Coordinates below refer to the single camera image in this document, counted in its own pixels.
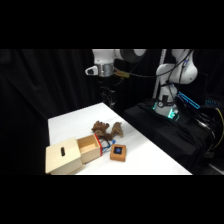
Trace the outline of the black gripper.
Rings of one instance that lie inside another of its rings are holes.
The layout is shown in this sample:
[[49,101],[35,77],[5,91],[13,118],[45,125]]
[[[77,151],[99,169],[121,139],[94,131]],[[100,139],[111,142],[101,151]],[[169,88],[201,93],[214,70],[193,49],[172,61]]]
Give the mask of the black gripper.
[[[100,85],[100,94],[102,97],[104,97],[103,102],[111,109],[114,109],[115,105],[116,105],[116,98],[113,97],[115,95],[113,78],[112,77],[100,77],[99,85]],[[107,97],[111,97],[110,104],[109,104]]]

